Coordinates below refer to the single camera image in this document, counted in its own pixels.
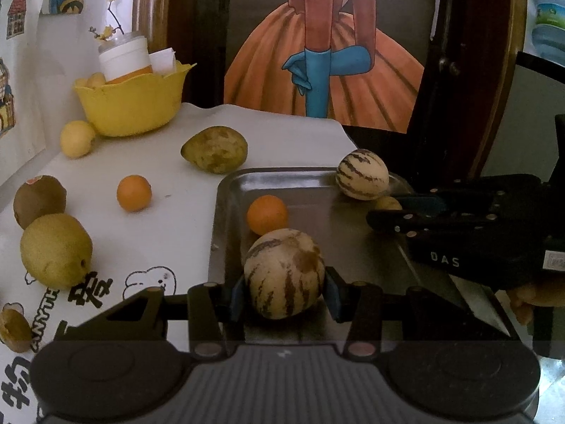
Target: striped melon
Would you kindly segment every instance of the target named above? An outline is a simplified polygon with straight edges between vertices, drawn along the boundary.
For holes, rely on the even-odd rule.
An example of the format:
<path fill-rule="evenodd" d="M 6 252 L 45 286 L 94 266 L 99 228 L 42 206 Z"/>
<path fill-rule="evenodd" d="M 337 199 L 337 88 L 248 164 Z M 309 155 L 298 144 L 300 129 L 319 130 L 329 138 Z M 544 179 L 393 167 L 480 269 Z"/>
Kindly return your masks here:
<path fill-rule="evenodd" d="M 256 241 L 245 257 L 251 304 L 267 319 L 298 314 L 320 296 L 324 260 L 313 239 L 295 229 L 277 229 Z"/>
<path fill-rule="evenodd" d="M 355 150 L 343 158 L 335 180 L 344 194 L 361 201 L 376 199 L 389 188 L 385 163 L 369 150 Z"/>

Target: white container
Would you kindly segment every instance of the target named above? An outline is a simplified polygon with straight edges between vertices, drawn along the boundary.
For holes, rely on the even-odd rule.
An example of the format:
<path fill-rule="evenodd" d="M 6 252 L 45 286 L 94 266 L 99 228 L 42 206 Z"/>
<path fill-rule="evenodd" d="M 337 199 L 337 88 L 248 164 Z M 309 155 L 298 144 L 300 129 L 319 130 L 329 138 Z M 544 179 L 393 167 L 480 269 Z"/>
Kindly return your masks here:
<path fill-rule="evenodd" d="M 117 36 L 98 49 L 101 71 L 108 84 L 152 73 L 147 38 L 134 32 Z"/>

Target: table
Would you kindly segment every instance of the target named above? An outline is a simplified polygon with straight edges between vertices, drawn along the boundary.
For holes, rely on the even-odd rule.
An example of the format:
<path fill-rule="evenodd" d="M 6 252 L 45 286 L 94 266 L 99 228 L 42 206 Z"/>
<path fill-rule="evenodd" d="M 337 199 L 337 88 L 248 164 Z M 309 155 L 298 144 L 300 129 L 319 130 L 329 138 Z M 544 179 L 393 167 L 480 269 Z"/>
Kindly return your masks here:
<path fill-rule="evenodd" d="M 22 230 L 11 205 L 0 212 L 0 304 L 24 311 L 35 351 L 53 338 L 62 320 L 78 325 L 143 287 L 159 285 L 159 280 L 169 282 L 167 294 L 184 293 L 207 280 L 222 176 L 197 170 L 180 156 L 180 148 L 213 125 L 232 127 L 245 136 L 249 155 L 242 168 L 335 167 L 355 148 L 333 120 L 183 104 L 162 129 L 134 138 L 102 139 L 78 160 L 59 154 L 40 173 L 59 179 L 67 190 L 67 213 L 78 218 L 92 238 L 86 285 L 58 291 L 32 282 L 20 259 Z M 119 181 L 131 174 L 146 177 L 153 190 L 151 206 L 138 213 L 126 213 L 116 200 Z M 140 285 L 130 285 L 134 281 Z M 478 316 L 498 323 L 480 289 L 458 286 Z M 187 350 L 186 323 L 172 323 L 168 339 Z M 0 345 L 0 424 L 32 423 L 40 413 L 26 375 L 32 357 L 33 352 L 17 355 Z"/>

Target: yellow bowl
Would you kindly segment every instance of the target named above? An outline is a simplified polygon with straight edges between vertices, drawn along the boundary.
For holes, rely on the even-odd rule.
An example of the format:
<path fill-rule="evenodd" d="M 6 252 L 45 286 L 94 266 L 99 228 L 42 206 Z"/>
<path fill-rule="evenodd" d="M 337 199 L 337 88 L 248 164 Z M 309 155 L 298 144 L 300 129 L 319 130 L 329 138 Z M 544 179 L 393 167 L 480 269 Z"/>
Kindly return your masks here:
<path fill-rule="evenodd" d="M 78 86 L 88 121 L 106 137 L 126 137 L 160 128 L 174 118 L 180 109 L 184 79 L 195 66 L 177 61 L 176 72 L 162 76 L 146 73 L 122 83 L 105 86 Z"/>

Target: white lid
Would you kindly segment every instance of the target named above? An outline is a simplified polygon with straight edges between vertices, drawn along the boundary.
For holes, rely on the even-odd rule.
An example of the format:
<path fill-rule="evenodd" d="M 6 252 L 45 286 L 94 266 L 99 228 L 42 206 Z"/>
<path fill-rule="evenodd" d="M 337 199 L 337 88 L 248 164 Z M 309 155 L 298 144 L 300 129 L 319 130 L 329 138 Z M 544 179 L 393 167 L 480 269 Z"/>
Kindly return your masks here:
<path fill-rule="evenodd" d="M 144 50 L 147 51 L 147 38 L 139 36 L 126 42 L 123 45 L 117 45 L 99 54 L 100 62 L 105 63 L 128 52 Z"/>

